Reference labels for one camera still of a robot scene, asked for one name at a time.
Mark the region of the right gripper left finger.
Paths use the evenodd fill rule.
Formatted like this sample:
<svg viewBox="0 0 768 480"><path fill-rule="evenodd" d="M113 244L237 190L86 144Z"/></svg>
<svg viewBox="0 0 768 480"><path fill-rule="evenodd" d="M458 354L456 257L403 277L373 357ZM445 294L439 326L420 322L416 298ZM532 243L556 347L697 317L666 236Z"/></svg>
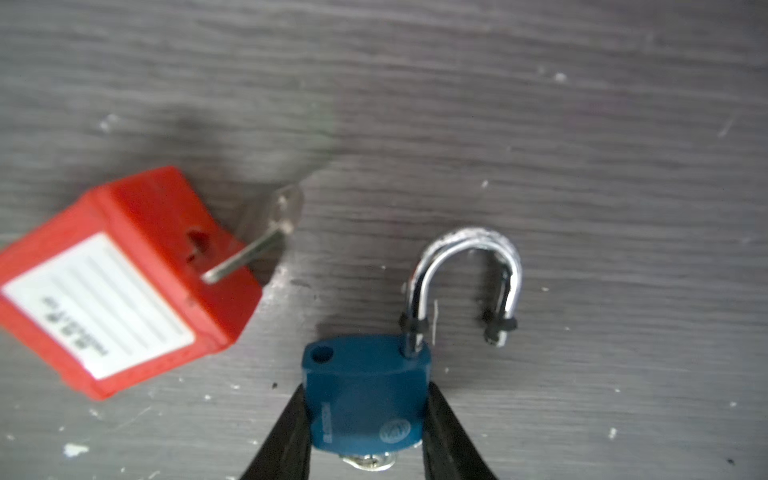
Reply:
<svg viewBox="0 0 768 480"><path fill-rule="evenodd" d="M299 385L241 480L307 480L312 440L305 389Z"/></svg>

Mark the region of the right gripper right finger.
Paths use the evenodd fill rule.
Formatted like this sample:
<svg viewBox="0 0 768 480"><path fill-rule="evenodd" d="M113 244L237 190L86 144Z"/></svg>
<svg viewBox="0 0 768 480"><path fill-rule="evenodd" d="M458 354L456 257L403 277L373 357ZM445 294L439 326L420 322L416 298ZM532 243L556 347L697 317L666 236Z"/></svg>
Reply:
<svg viewBox="0 0 768 480"><path fill-rule="evenodd" d="M422 435L426 480L497 480L447 399L430 382Z"/></svg>

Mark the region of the blue padlock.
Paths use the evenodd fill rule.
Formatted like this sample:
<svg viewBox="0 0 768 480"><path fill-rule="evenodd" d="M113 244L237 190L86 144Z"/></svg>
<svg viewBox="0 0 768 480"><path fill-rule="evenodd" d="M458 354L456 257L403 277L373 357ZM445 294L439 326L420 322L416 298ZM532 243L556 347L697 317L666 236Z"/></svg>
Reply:
<svg viewBox="0 0 768 480"><path fill-rule="evenodd" d="M452 257L483 250L499 265L495 307L484 319L484 338L501 348L516 329L523 279L521 257L503 234L464 227L433 240L422 251L405 287L398 335L347 335L306 346L303 389L315 448L335 453L362 470L388 469L392 456L429 442L436 426L436 390L428 300L432 280Z"/></svg>

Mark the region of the red padlock long shackle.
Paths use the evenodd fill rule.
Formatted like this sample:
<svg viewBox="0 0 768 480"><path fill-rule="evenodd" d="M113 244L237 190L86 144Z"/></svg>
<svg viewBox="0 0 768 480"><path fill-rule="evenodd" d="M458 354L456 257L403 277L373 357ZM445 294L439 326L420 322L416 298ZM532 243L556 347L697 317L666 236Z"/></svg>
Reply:
<svg viewBox="0 0 768 480"><path fill-rule="evenodd" d="M250 264L303 201L295 184L275 190L265 231L243 242L176 167L90 189L2 251L2 326L94 400L218 353L261 300Z"/></svg>

